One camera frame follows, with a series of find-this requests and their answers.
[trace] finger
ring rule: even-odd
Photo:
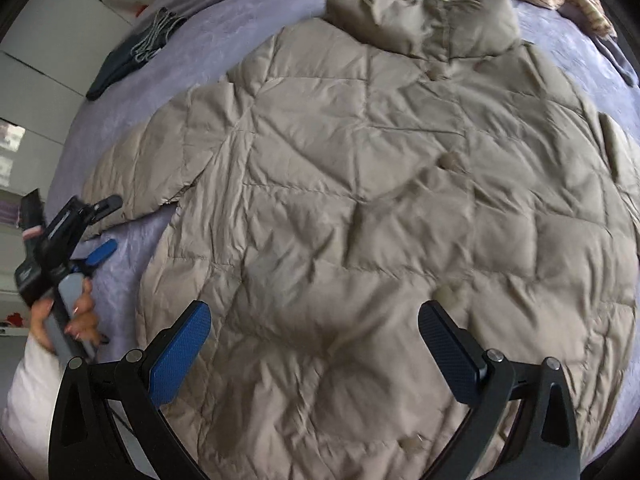
[[[53,299],[45,298],[44,300],[38,300],[31,305],[31,325],[41,324],[47,319],[51,308],[53,307]]]
[[[85,314],[86,312],[91,312],[94,307],[94,298],[89,296],[89,294],[84,293],[74,303],[74,315],[80,316],[81,314]]]
[[[98,327],[98,316],[95,312],[85,312],[80,316],[73,318],[65,328],[65,333],[77,336],[84,330],[95,329]]]
[[[92,290],[94,290],[94,284],[91,282],[91,279],[85,278],[82,280],[82,293],[91,294]]]
[[[100,333],[95,329],[82,330],[76,335],[78,341],[90,341],[94,346],[100,346],[102,337]]]

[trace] jacket sleeve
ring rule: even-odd
[[[58,359],[30,335],[0,425],[8,443],[36,480],[49,477],[49,434],[61,382]]]
[[[640,146],[607,114],[599,113],[598,119],[611,176],[628,209],[640,248]]]
[[[180,199],[250,109],[275,42],[275,36],[267,40],[219,82],[177,95],[100,158],[82,198],[94,203],[119,194],[123,207],[89,236]]]

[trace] folded dark clothing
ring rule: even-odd
[[[151,25],[142,32],[133,34],[111,51],[86,93],[86,98],[95,101],[109,86],[146,65],[186,20],[187,18],[169,12],[164,7],[158,10]]]

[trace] puffer jacket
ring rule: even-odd
[[[639,164],[510,0],[327,0],[123,136],[83,193],[124,198],[94,233],[178,202],[138,339],[209,304],[164,413],[211,478],[412,479],[465,415],[418,332],[431,298],[484,348],[559,358],[591,455],[636,322]]]

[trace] bed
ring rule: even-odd
[[[193,16],[148,65],[111,86],[96,102],[81,107],[50,187],[47,217],[52,218],[70,196],[80,194],[100,156],[130,127],[178,92],[216,80],[281,27],[322,14],[323,6],[324,0],[223,0]],[[523,37],[550,54],[601,111],[640,142],[640,89],[627,86],[591,40],[557,12],[517,0],[514,6]],[[174,210],[174,206],[165,206],[78,249],[78,255],[86,254],[109,238],[119,244],[94,280],[101,330],[111,338],[100,349],[102,361],[120,359],[136,346],[138,283]],[[619,439],[640,407],[638,338],[636,335],[616,411],[596,456]]]

